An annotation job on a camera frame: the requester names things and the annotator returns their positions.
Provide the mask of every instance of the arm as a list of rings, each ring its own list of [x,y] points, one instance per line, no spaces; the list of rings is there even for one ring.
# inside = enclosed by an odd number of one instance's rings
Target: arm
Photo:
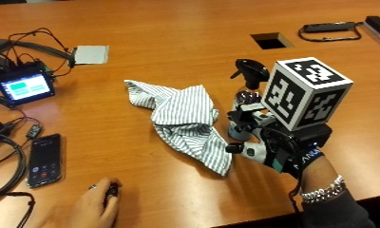
[[[326,156],[319,157],[304,170],[303,193],[326,189],[338,176],[338,171]],[[348,190],[322,202],[303,202],[303,208],[308,228],[376,227],[368,218],[368,211],[358,204]]]

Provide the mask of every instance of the phone screen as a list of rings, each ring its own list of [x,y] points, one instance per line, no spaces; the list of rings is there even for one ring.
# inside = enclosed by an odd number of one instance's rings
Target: phone screen
[[[62,135],[37,138],[31,145],[28,184],[39,187],[63,177]]]

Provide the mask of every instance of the striped cloth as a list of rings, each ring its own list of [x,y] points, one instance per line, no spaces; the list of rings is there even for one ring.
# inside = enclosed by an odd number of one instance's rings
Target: striped cloth
[[[151,121],[166,143],[226,176],[233,155],[214,127],[218,110],[203,85],[183,90],[125,80],[130,102],[154,109]]]

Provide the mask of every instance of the wooden table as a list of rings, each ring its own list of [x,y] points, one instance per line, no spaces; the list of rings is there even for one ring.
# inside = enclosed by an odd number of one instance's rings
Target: wooden table
[[[360,41],[311,43],[296,35],[306,24],[359,22],[370,15],[380,16],[380,0],[77,0],[0,6],[0,38],[47,27],[70,48],[111,47],[106,65],[77,66],[59,78],[55,97],[21,107],[45,123],[46,135],[66,138],[65,180],[35,190],[24,181],[14,189],[38,200],[28,227],[65,227],[75,200],[106,176],[125,183],[115,227],[213,227],[294,212],[290,175],[235,156],[223,178],[163,142],[153,111],[129,102],[125,79],[179,89],[203,85],[221,112],[215,128],[230,141],[226,113],[243,85],[230,76],[239,58],[272,69],[278,60],[314,56],[355,81],[323,151],[355,198],[380,196],[380,40],[364,27]],[[272,32],[292,47],[262,49],[251,34]],[[26,41],[59,48],[47,36]],[[26,51],[53,68],[63,61]],[[20,116],[0,105],[2,122]],[[13,133],[20,143],[29,128],[26,123]],[[16,164],[16,158],[0,164],[0,186]],[[2,199],[0,227],[16,227],[26,210],[28,199]]]

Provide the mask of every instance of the sleeve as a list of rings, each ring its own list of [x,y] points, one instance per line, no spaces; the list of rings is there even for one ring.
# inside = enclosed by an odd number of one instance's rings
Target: sleeve
[[[368,211],[354,199],[348,190],[330,200],[308,204],[303,202],[307,228],[372,228]]]

